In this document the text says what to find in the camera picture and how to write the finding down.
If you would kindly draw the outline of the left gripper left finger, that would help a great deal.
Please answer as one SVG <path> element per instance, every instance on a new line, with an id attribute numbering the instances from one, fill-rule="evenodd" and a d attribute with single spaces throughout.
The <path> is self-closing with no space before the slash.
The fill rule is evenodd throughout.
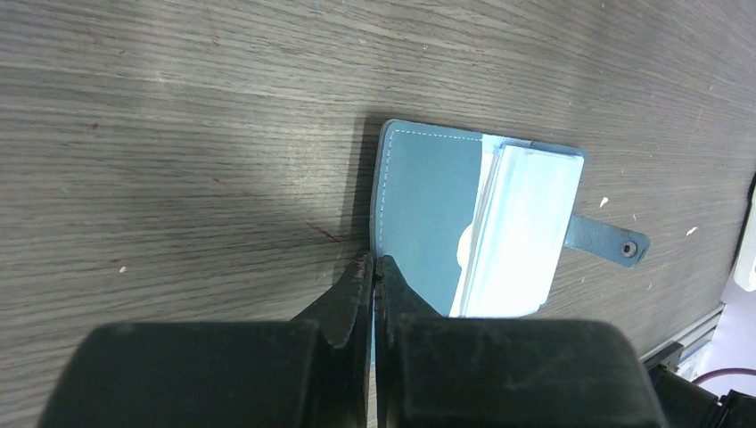
<path id="1" fill-rule="evenodd" d="M 77 347 L 43 427 L 363 427 L 374 263 L 288 321 L 118 323 Z"/>

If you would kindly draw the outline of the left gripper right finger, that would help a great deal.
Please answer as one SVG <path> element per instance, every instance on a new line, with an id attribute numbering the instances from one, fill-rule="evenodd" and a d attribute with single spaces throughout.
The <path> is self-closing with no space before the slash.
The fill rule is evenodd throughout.
<path id="1" fill-rule="evenodd" d="M 613 325 L 444 317 L 390 256 L 375 271 L 381 427 L 663 427 L 645 368 Z"/>

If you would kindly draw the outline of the blue card holder wallet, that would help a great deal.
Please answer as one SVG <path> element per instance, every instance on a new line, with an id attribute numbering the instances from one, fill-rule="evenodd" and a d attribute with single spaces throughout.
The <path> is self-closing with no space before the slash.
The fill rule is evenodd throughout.
<path id="1" fill-rule="evenodd" d="M 585 150 L 391 119 L 370 209 L 391 256 L 446 317 L 525 317 L 548 298 L 564 249 L 632 268 L 649 238 L 574 213 Z"/>

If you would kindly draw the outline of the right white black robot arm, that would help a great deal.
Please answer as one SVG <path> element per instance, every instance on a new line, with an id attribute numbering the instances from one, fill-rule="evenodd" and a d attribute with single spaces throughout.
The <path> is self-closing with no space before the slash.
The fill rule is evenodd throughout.
<path id="1" fill-rule="evenodd" d="M 731 390 L 717 396 L 665 366 L 649 376 L 669 428 L 755 428 L 755 398 Z"/>

